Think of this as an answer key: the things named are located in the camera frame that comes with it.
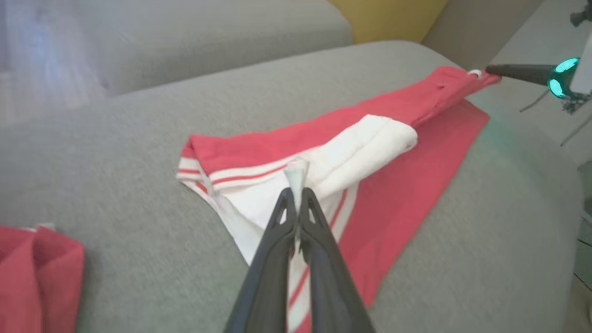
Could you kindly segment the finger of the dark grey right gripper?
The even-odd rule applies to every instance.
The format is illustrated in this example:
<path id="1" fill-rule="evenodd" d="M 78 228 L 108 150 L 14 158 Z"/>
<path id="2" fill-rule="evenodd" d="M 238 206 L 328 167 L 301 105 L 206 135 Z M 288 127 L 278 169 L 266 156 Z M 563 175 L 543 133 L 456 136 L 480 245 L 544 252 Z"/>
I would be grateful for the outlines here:
<path id="1" fill-rule="evenodd" d="M 553 65 L 541 64 L 491 64 L 486 66 L 486 73 L 537 85 L 546 85 L 552 71 Z"/>

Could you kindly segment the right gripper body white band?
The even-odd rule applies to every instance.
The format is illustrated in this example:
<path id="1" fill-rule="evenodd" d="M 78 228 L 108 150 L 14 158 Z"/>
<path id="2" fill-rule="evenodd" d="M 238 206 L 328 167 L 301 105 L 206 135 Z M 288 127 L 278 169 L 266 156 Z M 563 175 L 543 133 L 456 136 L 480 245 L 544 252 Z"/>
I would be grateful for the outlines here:
<path id="1" fill-rule="evenodd" d="M 592 89 L 592 35 L 580 57 L 569 58 L 554 66 L 548 88 L 559 99 L 588 99 Z"/>

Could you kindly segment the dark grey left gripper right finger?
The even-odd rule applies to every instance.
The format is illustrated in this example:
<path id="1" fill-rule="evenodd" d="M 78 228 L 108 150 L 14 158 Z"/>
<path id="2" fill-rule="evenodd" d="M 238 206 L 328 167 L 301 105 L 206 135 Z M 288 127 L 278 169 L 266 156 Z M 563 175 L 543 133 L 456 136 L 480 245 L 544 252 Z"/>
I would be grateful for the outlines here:
<path id="1" fill-rule="evenodd" d="M 302 191 L 300 238 L 309 266 L 313 333 L 373 333 L 374 327 L 311 188 Z"/>

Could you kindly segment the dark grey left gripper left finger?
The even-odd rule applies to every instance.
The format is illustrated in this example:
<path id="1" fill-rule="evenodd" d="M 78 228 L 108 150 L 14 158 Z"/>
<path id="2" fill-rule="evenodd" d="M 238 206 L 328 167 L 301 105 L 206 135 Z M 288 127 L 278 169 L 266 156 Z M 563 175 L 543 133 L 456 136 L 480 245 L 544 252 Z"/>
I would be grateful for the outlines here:
<path id="1" fill-rule="evenodd" d="M 226 333 L 288 331 L 290 260 L 294 252 L 297 212 L 290 188 L 280 192 L 234 307 Z"/>

